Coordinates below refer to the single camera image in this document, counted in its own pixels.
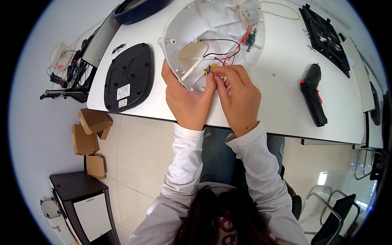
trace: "right hand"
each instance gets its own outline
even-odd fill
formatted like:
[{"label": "right hand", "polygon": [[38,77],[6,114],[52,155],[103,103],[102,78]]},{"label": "right hand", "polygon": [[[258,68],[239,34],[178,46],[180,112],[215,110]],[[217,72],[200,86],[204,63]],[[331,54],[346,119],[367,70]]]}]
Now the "right hand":
[{"label": "right hand", "polygon": [[[259,124],[257,121],[261,100],[259,89],[253,85],[242,65],[216,67],[212,72],[230,128],[237,137],[247,134]],[[222,76],[226,76],[227,79],[223,81]],[[229,88],[231,96],[227,91],[228,86],[231,86]]]}]

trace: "blue jeans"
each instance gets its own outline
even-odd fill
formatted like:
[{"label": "blue jeans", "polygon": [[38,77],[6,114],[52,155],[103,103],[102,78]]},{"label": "blue jeans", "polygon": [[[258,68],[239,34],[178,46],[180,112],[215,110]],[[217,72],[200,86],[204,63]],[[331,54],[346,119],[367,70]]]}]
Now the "blue jeans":
[{"label": "blue jeans", "polygon": [[[205,128],[201,152],[203,170],[200,182],[212,181],[236,187],[247,187],[244,165],[241,160],[236,160],[236,154],[225,143],[230,133],[233,132],[229,129]],[[280,174],[285,137],[267,134],[267,147],[278,160],[278,174]]]}]

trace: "left hand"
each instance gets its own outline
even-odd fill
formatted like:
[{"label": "left hand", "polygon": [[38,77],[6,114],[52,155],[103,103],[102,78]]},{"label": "left hand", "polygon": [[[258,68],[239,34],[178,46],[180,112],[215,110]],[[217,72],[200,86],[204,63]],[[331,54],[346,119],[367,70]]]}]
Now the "left hand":
[{"label": "left hand", "polygon": [[176,118],[178,125],[191,130],[203,130],[212,97],[216,90],[213,73],[207,76],[207,86],[201,94],[189,92],[178,81],[166,60],[163,62],[161,75],[167,85],[167,105]]}]

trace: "tiled floor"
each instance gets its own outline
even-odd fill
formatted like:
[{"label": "tiled floor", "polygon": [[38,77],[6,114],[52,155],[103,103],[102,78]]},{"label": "tiled floor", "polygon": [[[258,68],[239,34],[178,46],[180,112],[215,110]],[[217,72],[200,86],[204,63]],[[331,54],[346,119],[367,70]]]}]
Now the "tiled floor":
[{"label": "tiled floor", "polygon": [[[116,114],[111,117],[113,127],[106,140],[99,140],[101,150],[97,154],[105,157],[107,177],[101,181],[109,187],[116,229],[121,243],[126,244],[161,191],[163,177],[173,156],[174,127],[173,123],[164,121]],[[320,172],[327,172],[325,186],[340,189],[347,195],[361,189],[363,193],[357,193],[357,199],[370,203],[369,193],[374,182],[368,178],[361,181],[353,178],[352,163],[356,162],[357,154],[351,145],[303,146],[299,139],[286,138],[284,178],[304,200],[317,185]],[[318,187],[314,191],[325,195],[322,190],[323,187]],[[319,229],[314,224],[319,225],[320,209],[316,198],[309,200],[300,218],[305,230],[310,227]]]}]

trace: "person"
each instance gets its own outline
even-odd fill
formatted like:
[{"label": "person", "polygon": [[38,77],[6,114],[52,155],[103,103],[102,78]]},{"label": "person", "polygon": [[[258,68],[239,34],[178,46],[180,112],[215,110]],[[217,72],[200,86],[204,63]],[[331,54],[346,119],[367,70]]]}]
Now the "person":
[{"label": "person", "polygon": [[[166,61],[162,77],[177,120],[174,156],[128,244],[309,244],[278,174],[281,156],[279,164],[257,121],[261,93],[245,69],[214,68],[202,94],[183,87]],[[203,129],[216,90],[232,131]]]}]

